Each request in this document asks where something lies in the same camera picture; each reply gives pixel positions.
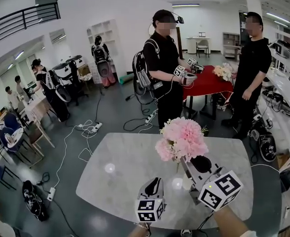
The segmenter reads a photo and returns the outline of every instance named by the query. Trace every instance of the gray tabletop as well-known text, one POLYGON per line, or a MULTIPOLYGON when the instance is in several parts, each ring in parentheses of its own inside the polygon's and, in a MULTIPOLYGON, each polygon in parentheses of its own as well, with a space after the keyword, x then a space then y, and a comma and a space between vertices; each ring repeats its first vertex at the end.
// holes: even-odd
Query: gray tabletop
MULTIPOLYGON (((183 178, 175 162, 165 162, 155 150, 158 134, 109 133, 98 145, 87 163, 76 193, 88 203, 117 217, 136 222, 134 203, 140 187, 154 177, 164 181, 166 211, 153 227, 196 229, 211 213, 203 204, 194 205, 187 190, 174 185, 183 178)), ((209 154, 220 166, 233 170, 244 184, 230 204, 242 220, 251 216, 253 182, 250 163, 243 143, 236 139, 210 138, 205 142, 209 154)), ((203 228, 216 227, 211 218, 203 228)))

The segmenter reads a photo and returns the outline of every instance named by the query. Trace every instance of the flower bouquet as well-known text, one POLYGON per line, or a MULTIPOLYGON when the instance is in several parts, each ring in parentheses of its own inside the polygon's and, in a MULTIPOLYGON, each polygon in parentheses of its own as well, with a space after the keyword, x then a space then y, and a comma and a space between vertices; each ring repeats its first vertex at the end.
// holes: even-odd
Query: flower bouquet
POLYGON ((233 68, 228 63, 223 63, 223 67, 215 66, 213 73, 224 81, 229 81, 232 77, 233 68))
POLYGON ((189 162, 192 158, 208 153, 200 125, 191 119, 175 118, 165 123, 160 133, 163 138, 156 143, 156 150, 163 161, 180 163, 181 158, 189 162))

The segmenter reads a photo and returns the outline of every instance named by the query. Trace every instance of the balcony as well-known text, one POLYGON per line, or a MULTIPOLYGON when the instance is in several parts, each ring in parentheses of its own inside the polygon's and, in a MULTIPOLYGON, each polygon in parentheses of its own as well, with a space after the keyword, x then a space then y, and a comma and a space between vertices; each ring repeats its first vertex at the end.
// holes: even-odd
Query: balcony
POLYGON ((0 41, 31 26, 59 18, 58 4, 56 2, 16 11, 0 18, 0 41))

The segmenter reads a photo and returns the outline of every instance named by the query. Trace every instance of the fluorescent light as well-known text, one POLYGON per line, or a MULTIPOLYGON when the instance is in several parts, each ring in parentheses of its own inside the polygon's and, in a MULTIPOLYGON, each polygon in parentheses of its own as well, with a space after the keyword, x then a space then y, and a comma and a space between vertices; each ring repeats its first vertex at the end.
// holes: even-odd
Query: fluorescent light
POLYGON ((20 54, 15 58, 15 60, 17 60, 18 58, 20 58, 23 53, 24 53, 24 51, 20 52, 20 54))
POLYGON ((177 4, 177 5, 173 5, 172 7, 187 7, 187 6, 200 6, 199 4, 177 4))
POLYGON ((288 27, 287 25, 282 24, 282 23, 280 23, 280 22, 278 22, 278 21, 275 21, 275 20, 274 20, 274 22, 276 22, 276 23, 279 24, 279 25, 282 25, 282 26, 288 27))
POLYGON ((278 16, 276 16, 276 15, 273 15, 273 14, 271 14, 271 13, 269 13, 269 12, 267 12, 267 14, 270 15, 270 16, 272 16, 272 17, 275 17, 275 18, 281 19, 281 20, 283 20, 284 22, 287 22, 287 23, 290 24, 290 21, 285 20, 284 18, 280 18, 280 17, 278 17, 278 16))

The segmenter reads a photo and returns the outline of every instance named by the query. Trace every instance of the white chair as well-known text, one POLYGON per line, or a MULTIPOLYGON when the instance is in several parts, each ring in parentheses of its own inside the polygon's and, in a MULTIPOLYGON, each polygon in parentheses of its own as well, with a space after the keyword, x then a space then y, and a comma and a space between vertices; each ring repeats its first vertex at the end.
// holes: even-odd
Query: white chair
POLYGON ((198 54, 199 54, 199 58, 200 58, 200 52, 199 52, 200 49, 205 50, 205 56, 208 55, 208 57, 209 57, 209 48, 208 48, 208 40, 207 39, 203 39, 199 43, 196 43, 196 56, 198 56, 198 54))

